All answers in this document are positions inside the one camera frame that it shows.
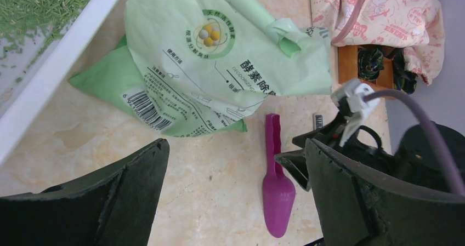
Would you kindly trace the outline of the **white plastic litter box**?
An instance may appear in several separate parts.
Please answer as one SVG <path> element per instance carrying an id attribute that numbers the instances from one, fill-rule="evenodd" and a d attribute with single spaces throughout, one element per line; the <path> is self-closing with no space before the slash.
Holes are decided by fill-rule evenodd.
<path id="1" fill-rule="evenodd" d="M 21 54 L 1 60 L 1 162 L 18 145 L 119 0 L 90 0 L 43 48 L 44 37 L 27 38 Z"/>

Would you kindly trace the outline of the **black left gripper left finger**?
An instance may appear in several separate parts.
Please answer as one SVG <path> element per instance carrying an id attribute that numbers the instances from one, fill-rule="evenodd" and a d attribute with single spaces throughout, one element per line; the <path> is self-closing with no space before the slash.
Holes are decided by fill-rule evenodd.
<path id="1" fill-rule="evenodd" d="M 1 198 L 1 245 L 147 245 L 167 170 L 157 139 L 40 193 Z"/>

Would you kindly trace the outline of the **green cat litter bag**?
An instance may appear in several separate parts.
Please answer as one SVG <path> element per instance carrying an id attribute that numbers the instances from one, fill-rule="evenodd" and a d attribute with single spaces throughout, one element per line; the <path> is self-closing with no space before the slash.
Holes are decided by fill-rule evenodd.
<path id="1" fill-rule="evenodd" d="M 330 40 L 257 0 L 128 0 L 125 37 L 69 79 L 173 137 L 246 131 L 269 96 L 331 93 Z"/>

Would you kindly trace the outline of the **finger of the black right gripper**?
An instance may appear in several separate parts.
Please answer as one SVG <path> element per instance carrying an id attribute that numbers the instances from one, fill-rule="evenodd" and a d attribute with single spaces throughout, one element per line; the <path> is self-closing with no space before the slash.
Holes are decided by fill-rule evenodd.
<path id="1" fill-rule="evenodd" d="M 304 150 L 280 153 L 274 156 L 274 160 L 289 172 L 303 190 L 307 192 L 311 190 Z"/>

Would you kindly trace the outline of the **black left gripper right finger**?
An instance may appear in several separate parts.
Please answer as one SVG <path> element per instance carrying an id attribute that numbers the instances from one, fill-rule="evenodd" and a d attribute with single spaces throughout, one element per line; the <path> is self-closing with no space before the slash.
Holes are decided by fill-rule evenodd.
<path id="1" fill-rule="evenodd" d="M 326 245 L 464 245 L 464 197 L 399 180 L 317 140 L 305 157 Z"/>

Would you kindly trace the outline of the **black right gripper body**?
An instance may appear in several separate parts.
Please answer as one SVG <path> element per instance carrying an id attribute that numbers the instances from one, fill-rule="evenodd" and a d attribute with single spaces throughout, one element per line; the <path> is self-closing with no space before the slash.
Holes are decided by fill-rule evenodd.
<path id="1" fill-rule="evenodd" d="M 329 124 L 292 139 L 303 150 L 306 140 L 317 139 L 346 157 L 405 182 L 433 190 L 449 192 L 449 185 L 438 160 L 420 125 L 411 126 L 403 134 L 398 149 L 388 154 L 381 137 L 362 125 L 339 147 L 346 120 L 337 113 Z"/>

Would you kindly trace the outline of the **purple plastic scoop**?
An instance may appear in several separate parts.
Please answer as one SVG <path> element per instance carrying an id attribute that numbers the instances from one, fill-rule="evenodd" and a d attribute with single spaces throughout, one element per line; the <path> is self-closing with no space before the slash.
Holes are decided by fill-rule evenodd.
<path id="1" fill-rule="evenodd" d="M 280 116 L 265 116 L 265 150 L 267 170 L 262 183 L 264 220 L 269 233 L 281 238 L 287 231 L 296 197 L 293 182 L 285 175 L 274 156 L 281 153 Z"/>

